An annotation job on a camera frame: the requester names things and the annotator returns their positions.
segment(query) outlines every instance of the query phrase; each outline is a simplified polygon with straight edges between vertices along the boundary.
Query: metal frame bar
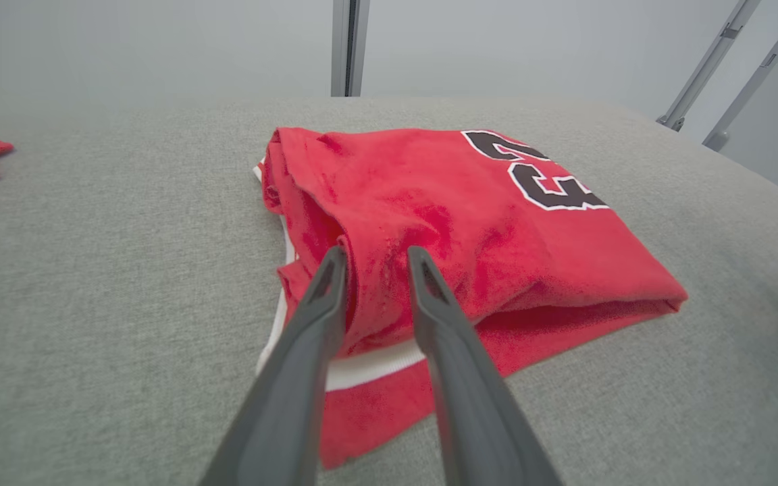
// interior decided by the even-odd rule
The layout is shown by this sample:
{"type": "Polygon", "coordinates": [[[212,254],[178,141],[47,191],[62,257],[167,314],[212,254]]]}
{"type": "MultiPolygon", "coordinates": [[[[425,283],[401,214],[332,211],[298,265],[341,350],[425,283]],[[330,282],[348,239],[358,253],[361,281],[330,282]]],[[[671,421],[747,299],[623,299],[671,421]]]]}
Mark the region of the metal frame bar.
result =
{"type": "Polygon", "coordinates": [[[334,0],[332,6],[332,96],[346,96],[350,2],[334,0]]]}
{"type": "Polygon", "coordinates": [[[756,68],[756,71],[752,74],[750,80],[746,82],[744,89],[740,90],[737,98],[734,98],[734,101],[731,102],[728,110],[725,110],[725,113],[722,114],[722,117],[720,117],[719,122],[716,123],[716,126],[713,127],[713,130],[710,130],[707,138],[705,138],[704,142],[702,142],[705,147],[708,147],[716,152],[722,150],[722,148],[725,146],[725,143],[728,142],[728,132],[726,132],[726,129],[728,129],[729,125],[734,121],[740,111],[743,110],[746,103],[750,100],[750,98],[752,98],[752,95],[754,95],[758,87],[762,86],[764,79],[768,74],[770,74],[770,70],[773,69],[777,62],[778,40],[776,40],[776,43],[773,45],[772,49],[770,49],[768,55],[764,57],[762,64],[756,68]]]}
{"type": "Polygon", "coordinates": [[[701,58],[701,62],[698,62],[695,72],[686,81],[685,86],[680,90],[679,95],[674,99],[666,114],[658,118],[658,123],[679,132],[683,126],[683,119],[685,119],[686,113],[692,107],[695,99],[698,98],[698,93],[704,89],[707,80],[710,80],[710,77],[716,71],[720,62],[722,62],[722,58],[731,49],[731,44],[734,43],[737,35],[743,30],[744,25],[746,25],[746,22],[748,22],[759,3],[760,0],[738,0],[737,5],[731,10],[731,15],[728,15],[725,24],[719,30],[719,35],[710,44],[704,57],[701,58]]]}
{"type": "Polygon", "coordinates": [[[365,62],[365,33],[371,0],[334,0],[332,10],[332,96],[359,96],[365,62]]]}

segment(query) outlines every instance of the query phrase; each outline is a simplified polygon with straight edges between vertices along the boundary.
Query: jersey number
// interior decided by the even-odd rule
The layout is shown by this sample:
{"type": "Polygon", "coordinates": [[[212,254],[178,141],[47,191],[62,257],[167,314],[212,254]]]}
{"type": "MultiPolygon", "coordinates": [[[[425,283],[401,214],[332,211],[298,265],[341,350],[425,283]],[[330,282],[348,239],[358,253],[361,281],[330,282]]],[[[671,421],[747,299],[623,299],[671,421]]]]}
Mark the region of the jersey number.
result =
{"type": "Polygon", "coordinates": [[[553,163],[553,160],[544,156],[536,148],[527,145],[510,142],[500,135],[484,130],[466,130],[462,132],[467,142],[485,157],[495,160],[513,162],[509,166],[509,176],[515,185],[531,203],[542,207],[546,211],[555,209],[605,209],[608,207],[601,199],[584,187],[574,175],[566,175],[565,178],[552,178],[559,190],[549,190],[544,187],[542,181],[546,176],[532,163],[515,162],[527,160],[527,157],[542,162],[553,163]]]}

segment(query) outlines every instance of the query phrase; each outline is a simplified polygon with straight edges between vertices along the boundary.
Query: gray table surface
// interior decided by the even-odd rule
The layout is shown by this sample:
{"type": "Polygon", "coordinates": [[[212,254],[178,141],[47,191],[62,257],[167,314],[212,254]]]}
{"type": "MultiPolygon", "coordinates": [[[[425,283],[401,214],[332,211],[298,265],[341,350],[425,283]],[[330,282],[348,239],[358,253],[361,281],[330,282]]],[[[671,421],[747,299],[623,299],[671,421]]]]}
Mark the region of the gray table surface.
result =
{"type": "MultiPolygon", "coordinates": [[[[275,126],[489,128],[611,204],[690,295],[516,373],[566,484],[778,484],[778,188],[621,108],[291,99],[0,119],[0,484],[193,484],[253,383],[275,126]]],[[[318,483],[442,483],[432,417],[318,483]]]]}

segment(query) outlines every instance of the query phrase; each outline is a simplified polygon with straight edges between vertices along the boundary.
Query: folded shirt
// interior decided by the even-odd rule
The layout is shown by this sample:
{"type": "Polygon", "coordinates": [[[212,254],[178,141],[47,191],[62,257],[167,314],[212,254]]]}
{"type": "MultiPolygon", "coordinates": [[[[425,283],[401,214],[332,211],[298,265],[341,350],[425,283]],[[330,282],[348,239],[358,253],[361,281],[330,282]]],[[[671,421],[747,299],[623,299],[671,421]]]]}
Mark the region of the folded shirt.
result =
{"type": "Polygon", "coordinates": [[[411,245],[432,255],[504,376],[686,299],[603,200],[540,151],[490,130],[279,128],[260,169],[263,202],[284,216],[297,257],[278,269],[286,315],[277,322],[331,246],[348,257],[346,334],[321,432],[328,468],[433,411],[413,341],[411,245]]]}

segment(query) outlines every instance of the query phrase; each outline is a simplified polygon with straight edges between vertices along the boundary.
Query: gray tablecloth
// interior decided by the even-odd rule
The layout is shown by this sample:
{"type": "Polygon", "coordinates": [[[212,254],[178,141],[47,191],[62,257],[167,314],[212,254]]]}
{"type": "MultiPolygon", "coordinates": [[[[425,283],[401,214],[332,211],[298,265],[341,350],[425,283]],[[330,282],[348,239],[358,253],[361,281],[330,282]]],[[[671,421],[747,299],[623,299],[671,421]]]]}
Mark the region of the gray tablecloth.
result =
{"type": "MultiPolygon", "coordinates": [[[[297,99],[0,119],[0,484],[193,484],[253,383],[275,126],[490,128],[596,191],[683,283],[680,314],[516,373],[566,484],[778,484],[778,188],[619,108],[297,99]]],[[[442,483],[434,418],[319,483],[442,483]]]]}

